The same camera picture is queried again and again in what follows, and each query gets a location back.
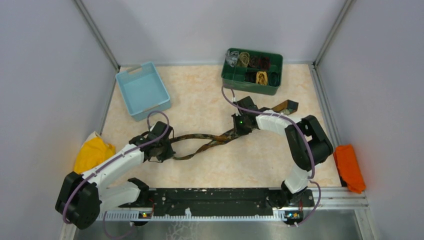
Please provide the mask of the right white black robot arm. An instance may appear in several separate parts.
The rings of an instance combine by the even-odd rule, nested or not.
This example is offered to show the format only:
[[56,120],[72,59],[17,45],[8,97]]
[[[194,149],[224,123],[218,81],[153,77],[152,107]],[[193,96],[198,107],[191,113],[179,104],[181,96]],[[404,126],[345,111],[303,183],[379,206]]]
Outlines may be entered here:
[[294,165],[281,184],[281,199],[287,206],[295,206],[315,177],[317,165],[334,152],[318,119],[313,115],[291,118],[270,108],[258,109],[249,96],[233,100],[231,105],[238,110],[232,116],[238,135],[247,135],[258,129],[286,137]]

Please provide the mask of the brown blue floral tie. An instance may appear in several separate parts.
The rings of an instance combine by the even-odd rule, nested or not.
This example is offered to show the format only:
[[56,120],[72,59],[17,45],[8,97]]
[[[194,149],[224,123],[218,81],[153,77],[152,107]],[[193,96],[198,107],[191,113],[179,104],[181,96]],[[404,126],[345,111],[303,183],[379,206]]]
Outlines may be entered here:
[[[265,112],[266,110],[272,110],[276,113],[282,113],[285,115],[291,115],[295,112],[297,112],[299,107],[299,103],[293,100],[285,100],[282,103],[272,107],[272,108],[268,108],[268,107],[262,107],[260,109],[258,109],[259,112]],[[181,136],[177,136],[177,137],[172,137],[170,139],[171,144],[173,143],[177,143],[183,140],[190,140],[190,139],[199,139],[199,140],[210,140],[210,142],[202,145],[201,147],[199,147],[194,153],[185,155],[185,156],[173,156],[172,159],[173,160],[177,160],[177,161],[183,161],[183,160],[189,160],[192,157],[194,157],[195,155],[202,153],[210,148],[216,147],[216,146],[222,146],[222,145],[226,145],[227,143],[236,140],[242,136],[238,136],[236,135],[236,133],[234,132],[234,127],[227,130],[226,132],[222,133],[221,135],[213,135],[213,134],[205,134],[205,133],[192,133],[192,134],[184,134]]]

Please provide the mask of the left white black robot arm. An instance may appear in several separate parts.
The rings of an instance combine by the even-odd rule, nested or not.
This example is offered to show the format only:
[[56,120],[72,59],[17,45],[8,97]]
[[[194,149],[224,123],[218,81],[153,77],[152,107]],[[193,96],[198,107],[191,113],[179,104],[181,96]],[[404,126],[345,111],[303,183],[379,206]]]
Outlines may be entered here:
[[111,184],[151,158],[160,162],[169,159],[174,153],[169,139],[172,132],[169,124],[158,121],[98,166],[83,173],[72,171],[63,180],[55,210],[66,224],[84,230],[101,214],[117,207],[146,206],[150,203],[150,188],[143,181],[133,177],[121,185]]

